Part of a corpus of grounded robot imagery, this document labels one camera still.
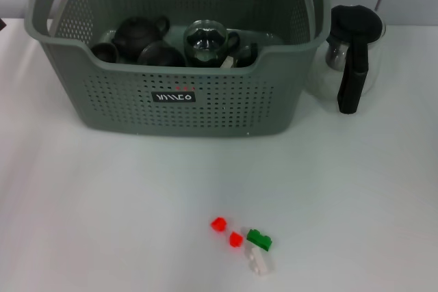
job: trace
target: teal object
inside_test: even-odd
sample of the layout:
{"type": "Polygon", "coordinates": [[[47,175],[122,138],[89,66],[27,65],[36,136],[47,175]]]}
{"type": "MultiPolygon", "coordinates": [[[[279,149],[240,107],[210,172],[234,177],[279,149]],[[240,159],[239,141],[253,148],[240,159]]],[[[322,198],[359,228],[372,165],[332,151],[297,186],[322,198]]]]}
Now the teal object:
{"type": "Polygon", "coordinates": [[[249,231],[246,239],[265,251],[269,251],[272,245],[272,240],[269,236],[263,236],[258,230],[255,229],[251,229],[249,231]]]}
{"type": "Polygon", "coordinates": [[[286,130],[331,28],[330,0],[60,0],[48,30],[57,1],[29,0],[27,33],[87,126],[136,135],[248,138],[286,130]],[[245,68],[175,68],[105,63],[90,50],[131,16],[162,15],[172,25],[165,41],[179,51],[185,29],[209,19],[237,31],[242,46],[257,43],[259,57],[245,68]],[[195,98],[160,103],[160,92],[195,98]]]}

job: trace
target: white table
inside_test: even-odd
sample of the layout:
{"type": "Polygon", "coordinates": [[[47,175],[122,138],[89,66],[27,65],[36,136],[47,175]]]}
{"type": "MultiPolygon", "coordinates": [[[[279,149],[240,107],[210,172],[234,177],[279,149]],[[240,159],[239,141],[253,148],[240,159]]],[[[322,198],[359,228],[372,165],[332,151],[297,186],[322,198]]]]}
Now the white table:
{"type": "Polygon", "coordinates": [[[196,139],[86,128],[6,23],[0,291],[438,289],[438,27],[389,27],[357,115],[303,93],[283,134],[196,139]],[[219,215],[273,238],[273,274],[212,231],[219,215]]]}

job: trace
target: black object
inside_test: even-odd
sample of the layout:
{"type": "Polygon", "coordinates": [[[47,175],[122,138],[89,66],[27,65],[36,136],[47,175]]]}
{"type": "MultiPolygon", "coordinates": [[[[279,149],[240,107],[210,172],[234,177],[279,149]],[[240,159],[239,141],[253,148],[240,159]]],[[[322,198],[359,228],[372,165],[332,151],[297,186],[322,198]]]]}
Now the black object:
{"type": "Polygon", "coordinates": [[[91,48],[94,56],[99,58],[101,61],[107,63],[117,63],[118,61],[118,51],[116,46],[113,44],[103,42],[101,44],[96,44],[91,48]]]}
{"type": "Polygon", "coordinates": [[[205,31],[203,29],[197,30],[194,34],[187,37],[188,44],[195,50],[195,56],[185,53],[187,59],[193,66],[198,68],[219,68],[224,63],[227,56],[236,51],[240,45],[240,36],[237,32],[232,31],[228,33],[228,45],[225,51],[221,51],[224,46],[225,37],[218,31],[205,31]],[[216,53],[215,58],[203,61],[196,57],[197,51],[211,51],[216,53]]]}
{"type": "Polygon", "coordinates": [[[132,17],[122,23],[112,42],[121,55],[137,61],[142,51],[153,42],[162,40],[169,29],[170,21],[165,16],[154,23],[144,17],[132,17]]]}
{"type": "Polygon", "coordinates": [[[236,68],[246,68],[254,64],[259,56],[259,46],[254,42],[250,46],[244,47],[235,59],[236,68]]]}
{"type": "Polygon", "coordinates": [[[140,65],[185,67],[184,56],[165,42],[154,42],[138,58],[140,65]]]}
{"type": "Polygon", "coordinates": [[[331,14],[331,37],[350,45],[337,102],[341,113],[353,114],[369,70],[368,44],[380,39],[383,23],[376,13],[360,5],[337,6],[331,14]]]}
{"type": "Polygon", "coordinates": [[[6,27],[6,23],[4,23],[1,19],[0,19],[0,31],[3,30],[6,27]]]}

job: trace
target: black lid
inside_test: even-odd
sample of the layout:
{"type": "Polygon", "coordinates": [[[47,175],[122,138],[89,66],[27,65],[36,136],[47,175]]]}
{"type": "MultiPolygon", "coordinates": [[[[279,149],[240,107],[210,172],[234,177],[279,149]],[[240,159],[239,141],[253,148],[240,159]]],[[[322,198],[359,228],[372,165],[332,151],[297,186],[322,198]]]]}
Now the black lid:
{"type": "Polygon", "coordinates": [[[330,34],[342,42],[351,44],[353,36],[361,36],[370,44],[377,41],[383,30],[380,17],[363,6],[336,6],[331,10],[330,34]]]}

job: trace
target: black teapot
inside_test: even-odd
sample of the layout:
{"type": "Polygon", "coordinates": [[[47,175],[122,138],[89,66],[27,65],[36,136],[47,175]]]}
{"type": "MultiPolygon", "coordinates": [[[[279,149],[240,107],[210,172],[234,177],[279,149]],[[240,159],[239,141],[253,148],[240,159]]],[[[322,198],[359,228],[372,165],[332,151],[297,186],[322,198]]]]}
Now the black teapot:
{"type": "Polygon", "coordinates": [[[165,16],[154,23],[144,17],[131,17],[118,28],[112,43],[122,56],[137,61],[143,50],[153,42],[162,40],[169,29],[170,21],[165,16]]]}

